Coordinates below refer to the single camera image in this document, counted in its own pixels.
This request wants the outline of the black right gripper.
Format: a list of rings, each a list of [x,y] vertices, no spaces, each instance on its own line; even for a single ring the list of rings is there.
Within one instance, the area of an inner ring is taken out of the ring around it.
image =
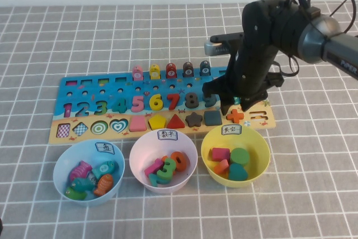
[[[230,107],[235,104],[235,97],[241,98],[242,111],[265,101],[267,93],[259,92],[265,89],[264,81],[278,51],[277,47],[266,44],[262,39],[251,39],[244,33],[212,36],[205,42],[205,54],[229,54],[230,60],[223,76],[204,83],[204,96],[219,95],[223,116],[226,116]]]

